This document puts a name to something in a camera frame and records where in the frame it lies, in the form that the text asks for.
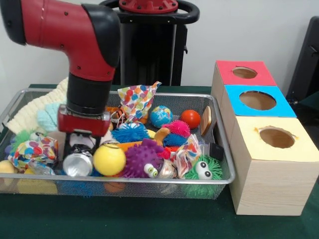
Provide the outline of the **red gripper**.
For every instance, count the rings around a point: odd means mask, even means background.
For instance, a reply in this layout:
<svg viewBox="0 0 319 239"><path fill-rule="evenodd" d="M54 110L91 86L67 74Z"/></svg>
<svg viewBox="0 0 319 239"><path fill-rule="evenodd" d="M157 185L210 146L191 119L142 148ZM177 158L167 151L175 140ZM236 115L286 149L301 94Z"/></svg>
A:
<svg viewBox="0 0 319 239"><path fill-rule="evenodd" d="M71 133L89 134L95 139L92 153L99 148L101 138L107 133L110 125L110 113L105 111L98 116L84 116L72 113L64 104L61 104L57 113L57 127L66 133L64 143L64 157L71 153Z"/></svg>

